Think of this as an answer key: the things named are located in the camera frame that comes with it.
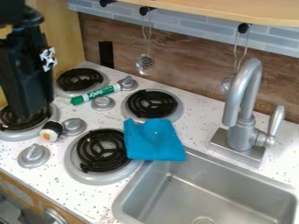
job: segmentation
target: marker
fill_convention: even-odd
[[[89,102],[89,101],[93,100],[94,98],[97,98],[97,97],[100,97],[103,95],[109,95],[112,93],[117,93],[117,92],[120,92],[121,90],[122,90],[121,85],[117,83],[112,86],[103,87],[103,88],[94,90],[93,92],[90,92],[87,94],[75,96],[71,99],[71,103],[72,103],[72,105],[77,106],[83,102]]]

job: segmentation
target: blue towel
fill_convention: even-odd
[[[127,157],[142,160],[185,161],[184,146],[178,139],[170,120],[149,119],[135,124],[124,122]]]

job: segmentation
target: electric coil burner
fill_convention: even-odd
[[[116,129],[91,130],[69,144],[66,170],[77,181],[108,185],[128,177],[141,164],[126,155],[123,133]]]
[[[15,116],[10,108],[6,106],[0,111],[0,119],[3,122],[2,130],[25,130],[29,129],[46,118],[51,116],[49,108],[42,108],[38,113],[28,118],[19,118]]]
[[[168,118],[175,122],[183,114],[183,103],[161,89],[144,89],[129,95],[122,103],[122,115],[143,123],[150,118]]]
[[[69,99],[106,85],[108,85],[108,78],[104,73],[90,68],[74,68],[57,78],[55,93]]]
[[[49,120],[59,120],[59,111],[54,104],[28,118],[15,116],[6,106],[0,111],[0,140],[16,142],[38,137],[39,131]]]
[[[113,129],[89,132],[79,140],[77,153],[82,161],[80,167],[83,172],[110,172],[129,161],[123,133]]]

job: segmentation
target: black coil burner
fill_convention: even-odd
[[[139,118],[160,118],[177,109],[176,99],[164,92],[139,90],[127,101],[129,110]]]
[[[64,91],[79,91],[102,82],[101,73],[90,68],[74,68],[61,74],[57,79],[58,85]]]
[[[6,106],[0,111],[0,119],[2,122],[1,130],[25,130],[29,129],[51,116],[49,108],[42,108],[35,115],[31,115],[28,118],[20,118],[14,115],[10,108]]]
[[[83,172],[110,172],[128,161],[123,133],[114,129],[92,130],[77,143]]]

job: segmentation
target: sink basin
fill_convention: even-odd
[[[298,223],[290,186],[186,152],[184,163],[144,163],[115,199],[115,218],[124,224]]]

